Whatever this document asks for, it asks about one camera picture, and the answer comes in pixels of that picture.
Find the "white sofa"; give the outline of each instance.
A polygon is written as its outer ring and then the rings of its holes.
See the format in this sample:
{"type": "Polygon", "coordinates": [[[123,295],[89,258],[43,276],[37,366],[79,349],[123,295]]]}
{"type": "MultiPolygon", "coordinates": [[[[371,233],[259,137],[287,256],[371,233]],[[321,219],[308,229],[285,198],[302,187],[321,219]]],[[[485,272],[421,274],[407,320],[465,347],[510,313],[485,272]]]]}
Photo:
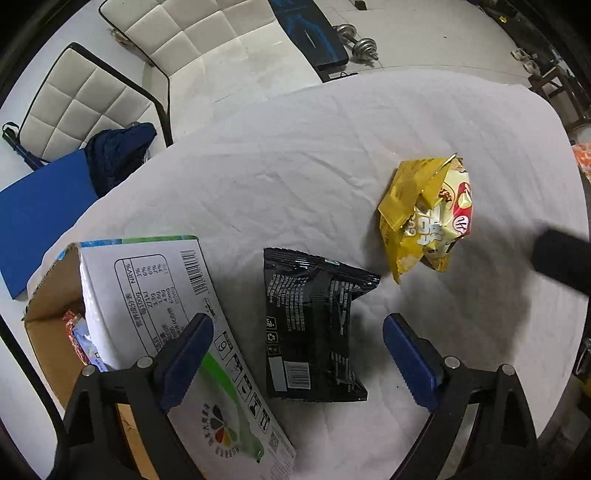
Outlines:
{"type": "Polygon", "coordinates": [[[99,12],[166,76],[175,140],[321,83],[267,0],[106,0],[99,12]]]}
{"type": "Polygon", "coordinates": [[[77,43],[64,49],[22,121],[19,140],[43,160],[83,147],[108,128],[151,122],[154,155],[172,144],[166,111],[155,97],[77,43]]]}

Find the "dumbbell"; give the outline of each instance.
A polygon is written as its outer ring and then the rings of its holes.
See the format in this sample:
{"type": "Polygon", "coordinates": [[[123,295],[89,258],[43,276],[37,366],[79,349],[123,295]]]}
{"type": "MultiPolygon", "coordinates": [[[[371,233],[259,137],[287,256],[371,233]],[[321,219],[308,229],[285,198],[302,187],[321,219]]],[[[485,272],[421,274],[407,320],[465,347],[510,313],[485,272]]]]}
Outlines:
{"type": "Polygon", "coordinates": [[[523,68],[527,73],[530,75],[541,75],[540,66],[535,61],[535,59],[538,58],[535,53],[533,56],[530,56],[530,54],[528,54],[523,48],[518,48],[517,50],[512,50],[511,55],[515,60],[519,60],[522,63],[523,68]]]}
{"type": "Polygon", "coordinates": [[[355,40],[357,29],[348,23],[337,25],[334,27],[339,40],[346,45],[353,44],[351,56],[357,61],[375,61],[378,59],[378,46],[373,38],[362,38],[355,40]]]}

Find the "barcode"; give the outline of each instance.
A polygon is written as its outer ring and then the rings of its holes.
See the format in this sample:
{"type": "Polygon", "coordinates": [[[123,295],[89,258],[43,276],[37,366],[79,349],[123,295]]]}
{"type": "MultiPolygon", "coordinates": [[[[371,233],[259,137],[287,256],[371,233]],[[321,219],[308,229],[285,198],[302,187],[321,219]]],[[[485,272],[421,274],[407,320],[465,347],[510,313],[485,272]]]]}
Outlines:
{"type": "Polygon", "coordinates": [[[271,450],[273,450],[273,452],[277,453],[278,446],[279,446],[279,439],[277,438],[277,435],[275,434],[275,432],[271,432],[271,438],[269,439],[269,447],[271,447],[271,450]]]}
{"type": "Polygon", "coordinates": [[[189,276],[189,281],[191,282],[191,286],[193,287],[195,295],[206,292],[207,284],[203,278],[201,268],[199,267],[195,250],[182,251],[181,257],[183,257],[183,263],[185,265],[185,269],[187,270],[187,275],[189,276]]]}
{"type": "Polygon", "coordinates": [[[310,367],[307,362],[283,362],[287,388],[310,390],[310,367]]]}

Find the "snack wrapper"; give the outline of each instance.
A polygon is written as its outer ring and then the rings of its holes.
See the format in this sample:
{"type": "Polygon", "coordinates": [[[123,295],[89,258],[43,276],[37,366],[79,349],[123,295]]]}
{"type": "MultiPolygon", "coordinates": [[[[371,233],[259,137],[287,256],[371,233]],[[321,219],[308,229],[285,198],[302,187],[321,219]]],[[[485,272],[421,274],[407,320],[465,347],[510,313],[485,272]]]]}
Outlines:
{"type": "Polygon", "coordinates": [[[401,162],[378,211],[397,283],[421,259],[445,271],[450,249],[470,234],[472,223],[470,180],[462,159],[454,154],[401,162]]]}
{"type": "Polygon", "coordinates": [[[573,153],[581,172],[583,172],[583,175],[591,183],[591,143],[577,143],[573,145],[573,153]]]}
{"type": "Polygon", "coordinates": [[[269,397],[367,400],[350,361],[351,302],[379,275],[283,248],[265,248],[264,258],[269,397]]]}
{"type": "Polygon", "coordinates": [[[83,364],[92,364],[100,372],[106,372],[107,368],[100,358],[99,352],[90,338],[86,319],[79,313],[68,310],[63,317],[66,322],[66,334],[74,351],[83,364]]]}

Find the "small black object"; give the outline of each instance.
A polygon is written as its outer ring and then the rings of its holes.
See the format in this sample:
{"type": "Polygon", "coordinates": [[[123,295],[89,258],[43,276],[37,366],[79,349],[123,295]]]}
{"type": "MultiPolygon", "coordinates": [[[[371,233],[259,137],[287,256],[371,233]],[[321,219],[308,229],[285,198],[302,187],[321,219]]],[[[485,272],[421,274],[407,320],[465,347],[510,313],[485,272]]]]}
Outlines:
{"type": "Polygon", "coordinates": [[[265,248],[267,393],[308,401],[367,400],[349,360],[351,301],[379,276],[281,248],[265,248]]]}
{"type": "Polygon", "coordinates": [[[534,242],[531,263],[536,272],[591,295],[591,244],[585,240],[548,228],[534,242]]]}
{"type": "Polygon", "coordinates": [[[317,72],[318,76],[320,77],[320,80],[322,80],[322,83],[326,83],[326,82],[332,82],[333,80],[339,80],[339,79],[344,79],[347,77],[351,77],[352,75],[358,75],[359,72],[351,72],[351,73],[346,73],[346,72],[335,72],[334,76],[330,76],[333,72],[331,72],[330,70],[322,70],[321,72],[317,72]]]}

